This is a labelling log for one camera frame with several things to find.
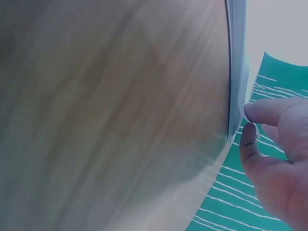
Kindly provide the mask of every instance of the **teal striped fabric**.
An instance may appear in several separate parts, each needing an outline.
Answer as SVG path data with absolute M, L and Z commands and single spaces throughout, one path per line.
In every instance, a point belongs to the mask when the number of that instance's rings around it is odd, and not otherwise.
M 265 54 L 251 101 L 263 98 L 308 99 L 308 67 L 276 60 Z M 242 122 L 229 154 L 187 231 L 290 231 L 281 220 L 267 213 L 244 174 L 239 158 Z M 264 155 L 286 159 L 284 152 L 262 131 L 257 141 Z

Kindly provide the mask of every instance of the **white stripe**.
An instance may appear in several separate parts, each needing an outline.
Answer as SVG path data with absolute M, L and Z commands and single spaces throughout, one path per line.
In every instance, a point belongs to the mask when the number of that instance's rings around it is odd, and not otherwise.
M 260 76 L 261 78 L 265 78 L 265 79 L 268 79 L 268 80 L 271 80 L 271 81 L 274 81 L 274 82 L 277 82 L 277 80 L 273 79 L 273 78 L 268 78 L 266 76 L 262 76 L 262 75 L 258 75 Z
M 270 138 L 268 138 L 268 137 L 266 137 L 266 136 L 264 136 L 264 135 L 260 135 L 260 136 L 261 136 L 262 138 L 264 138 L 264 139 L 267 139 L 267 140 L 269 140 L 269 141 L 275 143 L 275 142 L 272 141 Z
M 244 193 L 244 192 L 242 192 L 242 191 L 240 191 L 240 190 L 238 190 L 238 189 L 235 189 L 235 188 L 233 188 L 233 187 L 231 187 L 231 186 L 229 186 L 229 185 L 227 185 L 227 184 L 224 184 L 224 183 L 222 183 L 222 182 L 220 182 L 220 181 L 218 181 L 218 180 L 216 180 L 215 183 L 220 184 L 220 185 L 222 185 L 222 186 L 224 186 L 224 187 L 226 187 L 226 188 L 228 188 L 228 189 L 231 189 L 231 190 L 233 190 L 233 191 L 236 191 L 236 192 L 238 192 L 238 193 L 241 193 L 241 194 L 243 194 L 243 195 L 245 195 L 245 196 L 248 196 L 248 197 L 250 197 L 250 198 L 252 198 L 252 199 L 258 201 L 258 199 L 257 199 L 255 196 L 246 194 L 246 193 Z
M 254 89 L 254 91 L 262 92 L 262 93 L 269 94 L 269 95 L 275 95 L 275 96 L 278 96 L 278 97 L 283 97 L 285 99 L 288 98 L 288 97 L 286 97 L 284 95 L 279 95 L 279 94 L 271 93 L 271 92 L 268 92 L 268 91 L 263 91 L 263 90 L 258 90 L 258 89 Z
M 197 215 L 195 215 L 195 217 L 198 218 L 198 219 L 200 219 L 201 221 L 207 222 L 207 223 L 209 223 L 209 224 L 211 224 L 211 225 L 215 225 L 215 226 L 217 226 L 217 227 L 221 227 L 221 228 L 224 228 L 224 229 L 230 230 L 230 231 L 236 231 L 236 230 L 230 229 L 230 228 L 228 228 L 228 227 L 226 227 L 226 226 L 218 225 L 218 224 L 216 224 L 216 223 L 214 223 L 214 222 L 205 220 L 205 219 L 203 219 L 203 218 L 201 218 L 201 217 L 199 217 L 199 216 L 197 216 Z
M 236 219 L 233 219 L 233 218 L 230 218 L 230 217 L 226 217 L 226 216 L 223 216 L 223 215 L 221 215 L 221 214 L 214 213 L 214 212 L 212 212 L 212 211 L 210 211 L 210 210 L 207 210 L 207 209 L 203 209 L 203 208 L 199 208 L 199 209 L 200 209 L 201 211 L 214 214 L 214 215 L 219 216 L 219 217 L 221 217 L 221 218 L 225 218 L 225 219 L 228 219 L 228 220 L 235 221 L 235 222 L 237 222 L 237 223 L 239 223 L 239 224 L 241 224 L 241 225 L 245 225 L 245 226 L 250 227 L 250 228 L 253 228 L 253 229 L 255 229 L 255 230 L 272 231 L 272 230 L 264 230 L 264 229 L 259 228 L 259 227 L 256 227 L 256 226 L 248 225 L 248 224 L 246 224 L 246 223 L 244 223 L 244 222 L 241 222 L 241 221 L 239 221 L 239 220 L 236 220 Z
M 185 213 L 188 213 L 188 214 L 194 216 L 194 214 L 192 214 L 192 213 L 190 213 L 190 212 L 187 212 L 187 211 L 185 211 L 185 210 L 178 211 L 178 213 L 180 213 L 180 214 L 183 215 L 184 217 L 188 218 L 189 220 L 192 219 L 192 218 L 189 217 L 189 216 L 187 216 L 187 215 L 185 215 L 185 214 L 183 214 L 183 213 L 181 213 L 181 212 L 185 212 Z M 209 226 L 209 225 L 206 225 L 206 224 L 204 224 L 204 223 L 201 223 L 201 222 L 199 222 L 199 221 L 197 221 L 197 220 L 195 220 L 195 219 L 192 219 L 192 220 L 193 220 L 194 222 L 196 222 L 196 223 L 198 223 L 198 224 L 200 224 L 200 225 L 206 226 L 206 227 L 208 227 L 208 228 L 210 228 L 210 229 L 212 229 L 212 230 L 223 231 L 223 230 L 215 229 L 214 227 Z
M 271 97 L 271 96 L 268 96 L 268 95 L 265 95 L 265 94 L 261 94 L 261 93 L 255 92 L 255 91 L 253 91 L 253 93 L 257 94 L 257 95 L 265 96 L 265 97 L 270 98 L 270 99 L 275 99 L 274 97 Z
M 235 181 L 237 181 L 237 182 L 239 182 L 239 183 L 241 183 L 241 184 L 244 184 L 244 185 L 247 185 L 247 186 L 249 186 L 249 187 L 251 187 L 251 188 L 254 188 L 254 186 L 253 185 L 251 185 L 251 184 L 247 184 L 246 182 L 243 182 L 243 181 L 241 181 L 241 180 L 238 180 L 238 179 L 236 179 L 236 178 L 234 178 L 234 177 L 231 177 L 231 176 L 228 176 L 228 175 L 225 175 L 225 174 L 222 174 L 222 173 L 218 173 L 219 175 L 221 175 L 221 176 L 224 176 L 224 177 L 226 177 L 226 178 L 229 178 L 229 179 L 232 179 L 232 180 L 235 180 Z
M 224 200 L 222 200 L 222 199 L 219 199 L 219 198 L 216 198 L 216 197 L 213 197 L 213 196 L 210 196 L 210 195 L 207 195 L 206 197 L 208 197 L 208 198 L 210 198 L 210 199 L 213 199 L 213 200 L 217 200 L 217 201 L 222 202 L 222 203 L 225 203 L 225 204 L 227 204 L 227 205 L 233 206 L 233 207 L 235 207 L 235 208 L 242 209 L 242 210 L 244 210 L 244 211 L 246 211 L 246 212 L 248 212 L 248 213 L 254 214 L 255 216 L 260 217 L 260 218 L 267 218 L 267 219 L 270 219 L 270 220 L 280 220 L 280 219 L 278 219 L 278 218 L 273 218 L 273 217 L 261 215 L 261 214 L 259 214 L 259 213 L 255 213 L 255 212 L 253 212 L 253 211 L 251 211 L 251 210 L 249 210 L 249 209 L 247 209 L 247 208 L 243 208 L 243 207 L 241 207 L 241 206 L 234 205 L 234 204 L 232 204 L 232 203 L 229 203 L 229 202 L 227 202 L 227 201 L 224 201 Z
M 261 89 L 266 89 L 265 86 L 261 85 L 261 84 L 258 84 L 258 83 L 255 83 L 255 88 L 261 88 Z
M 242 191 L 240 191 L 240 190 L 238 190 L 238 189 L 235 189 L 235 188 L 233 188 L 233 187 L 231 187 L 231 186 L 229 186 L 229 185 L 227 185 L 227 184 L 224 184 L 224 183 L 222 183 L 222 182 L 220 182 L 220 181 L 218 181 L 218 180 L 214 180 L 214 179 L 212 179 L 212 178 L 210 178 L 210 177 L 208 177 L 208 176 L 206 176 L 206 175 L 204 175 L 204 174 L 202 174 L 202 176 L 204 176 L 205 178 L 209 179 L 210 181 L 212 181 L 212 182 L 214 182 L 214 183 L 220 184 L 220 185 L 222 185 L 222 186 L 224 186 L 224 187 L 226 187 L 226 188 L 228 188 L 228 189 L 231 189 L 231 190 L 233 190 L 233 191 L 236 191 L 236 192 L 238 192 L 238 193 L 241 193 L 241 194 L 243 194 L 243 195 L 245 195 L 245 196 L 248 196 L 248 197 L 250 197 L 250 198 L 252 198 L 252 199 L 258 201 L 258 199 L 257 199 L 255 196 L 246 194 L 246 193 L 244 193 L 244 192 L 242 192 Z
M 223 167 L 223 168 L 225 168 L 225 169 L 227 169 L 227 170 L 230 170 L 230 171 L 232 171 L 232 172 L 236 172 L 236 173 L 245 175 L 245 173 L 243 173 L 243 172 L 241 172 L 241 171 L 239 171 L 239 170 L 236 170 L 236 169 L 227 167 L 227 166 L 223 166 L 222 164 L 218 163 L 218 162 L 215 161 L 215 160 L 212 160 L 211 158 L 209 158 L 209 157 L 207 157 L 207 156 L 202 156 L 202 157 L 204 157 L 205 159 L 207 159 L 207 160 L 211 161 L 212 163 L 218 165 L 219 167 Z
M 206 225 L 206 224 L 204 224 L 204 223 L 201 223 L 201 222 L 199 222 L 199 221 L 197 221 L 197 220 L 195 220 L 195 219 L 192 219 L 192 220 L 193 220 L 194 222 L 196 222 L 196 223 L 198 223 L 198 224 L 200 224 L 200 225 L 206 226 L 206 227 L 208 227 L 208 228 L 210 228 L 210 229 L 212 229 L 212 230 L 223 231 L 223 230 L 215 229 L 215 228 L 213 228 L 212 226 L 209 226 L 209 225 Z
M 272 144 L 266 143 L 266 142 L 261 141 L 261 140 L 259 140 L 259 139 L 257 139 L 257 141 L 258 141 L 259 143 L 261 143 L 261 144 L 264 144 L 264 145 L 266 145 L 266 146 L 272 147 L 272 148 L 274 148 L 274 149 L 276 149 L 276 150 L 278 150 L 279 152 L 281 152 L 281 153 L 284 154 L 284 151 L 283 151 L 283 150 L 281 150 L 280 148 L 278 148 L 278 147 L 276 147 L 276 146 L 274 146 L 274 145 L 272 145 Z
M 242 200 L 242 201 L 246 201 L 246 202 L 248 202 L 248 203 L 250 203 L 250 204 L 252 204 L 252 205 L 254 205 L 254 206 L 256 206 L 256 207 L 259 207 L 259 208 L 262 208 L 262 209 L 263 209 L 262 206 L 259 206 L 259 205 L 255 204 L 255 203 L 253 203 L 253 202 L 251 202 L 251 201 L 249 201 L 249 200 L 246 200 L 246 199 L 244 199 L 244 198 L 242 198 L 242 197 L 240 197 L 240 196 L 238 196 L 238 195 L 235 195 L 235 194 L 233 194 L 233 193 L 231 193 L 231 192 L 229 192 L 229 191 L 227 191 L 227 190 L 217 188 L 217 187 L 215 187 L 214 185 L 212 185 L 212 188 L 215 189 L 215 190 L 217 190 L 217 191 L 220 191 L 220 192 L 229 194 L 229 195 L 231 195 L 231 196 L 234 196 L 234 197 L 236 197 L 237 199 L 240 199 L 240 200 Z
M 269 155 L 265 155 L 263 153 L 260 153 L 261 156 L 264 156 L 264 157 L 268 157 Z
M 308 99 L 308 97 L 307 97 L 307 96 L 302 95 L 302 94 L 300 94 L 300 93 L 297 93 L 296 91 L 293 91 L 293 90 L 290 90 L 290 89 L 280 88 L 280 87 L 274 87 L 274 88 L 276 88 L 276 89 L 281 89 L 281 90 L 286 90 L 286 91 L 292 92 L 292 93 L 294 93 L 294 94 L 296 94 L 296 95 L 298 95 L 298 96 L 301 96 L 301 97 L 303 97 L 303 98 Z
M 238 170 L 235 170 L 235 169 L 233 169 L 233 168 L 230 168 L 230 167 L 227 167 L 227 166 L 221 166 L 221 167 L 223 167 L 223 168 L 225 168 L 225 169 L 227 169 L 227 170 L 230 170 L 230 171 L 232 171 L 232 172 L 237 172 L 237 173 L 239 173 L 239 174 L 245 175 L 245 173 L 243 173 L 243 172 L 241 172 L 241 171 L 238 171 Z
M 264 88 L 264 89 L 269 89 L 269 90 L 272 90 L 272 91 L 276 91 L 276 92 L 279 92 L 279 93 L 283 93 L 285 95 L 289 95 L 289 96 L 292 96 L 292 97 L 296 97 L 296 95 L 293 95 L 293 94 L 290 94 L 290 93 L 287 93 L 283 90 L 276 90 L 274 88 L 270 88 L 270 87 L 267 87 L 267 86 L 264 86 L 264 85 L 261 85 L 261 84 L 258 84 L 256 83 L 256 87 L 259 87 L 259 88 Z

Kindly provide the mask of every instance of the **wooden surface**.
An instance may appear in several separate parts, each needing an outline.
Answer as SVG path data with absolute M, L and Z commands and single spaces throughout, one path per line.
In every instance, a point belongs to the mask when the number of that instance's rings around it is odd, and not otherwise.
M 224 159 L 224 0 L 2 6 L 0 230 L 184 230 Z

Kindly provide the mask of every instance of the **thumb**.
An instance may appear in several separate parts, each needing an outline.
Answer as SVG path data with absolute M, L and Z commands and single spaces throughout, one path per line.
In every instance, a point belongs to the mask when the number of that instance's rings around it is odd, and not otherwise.
M 255 181 L 267 166 L 283 162 L 277 158 L 261 156 L 256 144 L 256 128 L 250 123 L 243 128 L 240 156 L 243 169 L 252 181 Z

